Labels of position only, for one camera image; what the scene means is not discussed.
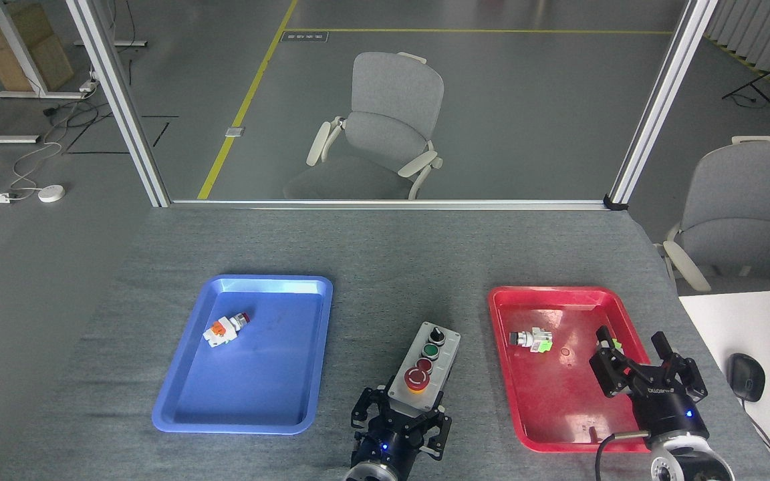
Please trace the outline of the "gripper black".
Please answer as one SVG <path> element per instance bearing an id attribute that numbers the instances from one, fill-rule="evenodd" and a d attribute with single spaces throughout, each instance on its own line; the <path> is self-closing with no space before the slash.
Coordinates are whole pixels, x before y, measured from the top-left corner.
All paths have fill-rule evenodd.
<path id="1" fill-rule="evenodd" d="M 378 415 L 367 424 L 369 410 L 375 404 Z M 440 462 L 446 450 L 452 418 L 438 406 L 419 417 L 418 429 L 407 433 L 394 430 L 394 412 L 388 386 L 366 387 L 351 413 L 355 430 L 350 475 L 352 477 L 407 477 L 419 452 Z"/>
<path id="2" fill-rule="evenodd" d="M 696 403 L 708 396 L 708 389 L 693 358 L 682 358 L 673 351 L 664 332 L 655 332 L 652 343 L 661 364 L 660 387 L 653 387 L 646 385 L 650 377 L 645 367 L 618 350 L 607 325 L 597 329 L 596 336 L 596 352 L 589 361 L 591 369 L 606 397 L 630 392 L 638 428 L 648 432 L 644 441 L 647 447 L 677 436 L 709 438 L 709 430 L 696 408 Z"/>

